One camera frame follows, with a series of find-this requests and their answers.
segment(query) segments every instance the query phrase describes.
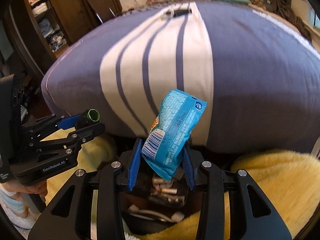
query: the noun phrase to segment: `ribbed blue pad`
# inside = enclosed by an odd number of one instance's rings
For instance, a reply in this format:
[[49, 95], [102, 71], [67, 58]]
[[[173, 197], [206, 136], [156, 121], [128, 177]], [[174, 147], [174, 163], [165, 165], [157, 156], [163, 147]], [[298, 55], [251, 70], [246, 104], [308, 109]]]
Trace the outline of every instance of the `ribbed blue pad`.
[[80, 116], [81, 116], [81, 114], [63, 118], [61, 120], [61, 122], [58, 124], [58, 128], [66, 130], [66, 129], [69, 129], [71, 127], [74, 127], [75, 124], [76, 124], [76, 121], [79, 119]]
[[136, 180], [140, 167], [140, 156], [142, 149], [142, 140], [140, 139], [137, 149], [134, 153], [130, 169], [128, 171], [128, 189], [132, 191], [133, 187], [136, 185]]
[[194, 188], [196, 187], [196, 183], [194, 179], [195, 178], [194, 171], [193, 171], [192, 163], [190, 160], [190, 156], [185, 146], [183, 147], [182, 166], [183, 166], [184, 174], [186, 176], [187, 184], [191, 190], [194, 190]]

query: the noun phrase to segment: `silver bolt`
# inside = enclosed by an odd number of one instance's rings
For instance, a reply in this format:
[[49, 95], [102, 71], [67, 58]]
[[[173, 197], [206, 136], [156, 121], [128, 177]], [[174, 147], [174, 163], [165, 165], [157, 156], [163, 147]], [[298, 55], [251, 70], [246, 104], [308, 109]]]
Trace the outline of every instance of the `silver bolt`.
[[212, 166], [212, 164], [209, 161], [204, 161], [204, 162], [202, 162], [202, 166], [204, 166], [206, 168], [210, 168]]
[[84, 174], [84, 170], [77, 170], [75, 172], [75, 174], [76, 174], [76, 176], [80, 177], [80, 176], [82, 176]]
[[239, 171], [238, 171], [238, 174], [239, 174], [241, 177], [247, 176], [247, 172], [244, 171], [244, 170], [239, 170]]
[[111, 163], [111, 167], [112, 167], [112, 168], [119, 168], [120, 165], [121, 165], [120, 162], [113, 162], [113, 163]]

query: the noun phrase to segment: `striped bedding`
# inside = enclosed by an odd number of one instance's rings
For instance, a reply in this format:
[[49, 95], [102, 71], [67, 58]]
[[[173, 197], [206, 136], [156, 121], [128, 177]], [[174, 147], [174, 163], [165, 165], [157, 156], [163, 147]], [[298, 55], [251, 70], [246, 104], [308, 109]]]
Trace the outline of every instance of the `striped bedding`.
[[[168, 9], [192, 14], [161, 20]], [[42, 81], [53, 113], [100, 112], [106, 132], [146, 137], [171, 89], [208, 102], [191, 134], [217, 153], [311, 152], [320, 136], [320, 55], [263, 12], [220, 2], [152, 8], [99, 26]]]

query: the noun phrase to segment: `barcode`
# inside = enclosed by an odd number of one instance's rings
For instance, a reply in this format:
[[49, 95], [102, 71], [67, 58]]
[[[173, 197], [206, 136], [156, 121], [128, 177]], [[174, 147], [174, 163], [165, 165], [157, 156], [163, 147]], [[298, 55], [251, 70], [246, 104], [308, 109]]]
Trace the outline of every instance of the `barcode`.
[[142, 147], [141, 153], [154, 160], [164, 135], [165, 132], [160, 129], [155, 129], [151, 132]]

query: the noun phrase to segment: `yellow blanket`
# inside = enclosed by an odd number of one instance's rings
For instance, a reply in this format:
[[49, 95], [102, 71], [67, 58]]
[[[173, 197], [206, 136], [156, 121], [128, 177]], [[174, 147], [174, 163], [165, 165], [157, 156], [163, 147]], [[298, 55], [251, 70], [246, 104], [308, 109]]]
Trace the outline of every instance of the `yellow blanket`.
[[[62, 138], [71, 130], [59, 130], [46, 139]], [[78, 166], [48, 180], [48, 203], [72, 173], [79, 168], [94, 171], [102, 160], [111, 161], [115, 148], [110, 138], [97, 137], [83, 145]], [[290, 151], [270, 151], [246, 155], [231, 171], [245, 169], [262, 188], [295, 237], [313, 215], [320, 202], [320, 162], [310, 155]], [[194, 240], [199, 212], [160, 233], [139, 236], [141, 240]], [[225, 194], [225, 239], [230, 235], [228, 194]]]

